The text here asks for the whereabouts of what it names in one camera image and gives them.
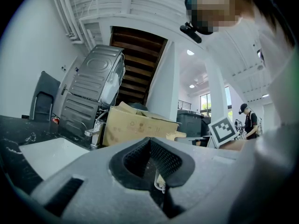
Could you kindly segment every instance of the person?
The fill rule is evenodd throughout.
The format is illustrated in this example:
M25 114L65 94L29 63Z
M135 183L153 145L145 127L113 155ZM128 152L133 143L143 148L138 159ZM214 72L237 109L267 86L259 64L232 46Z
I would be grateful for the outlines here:
M245 131L246 135L245 138L247 140L256 139L257 138L257 116L254 112L252 112L247 104L242 104L240 107L241 113L246 114L245 119Z
M285 91L294 91L296 80L289 79L298 73L296 59L298 47L288 24L273 3L274 0L185 0L187 17L196 31L209 35L237 25L241 19L255 22L259 32L264 65L271 83L268 88L280 122L293 124L299 121L296 98L289 98ZM281 100L292 99L288 106L293 115L285 115ZM240 150L244 143L230 142L223 149Z

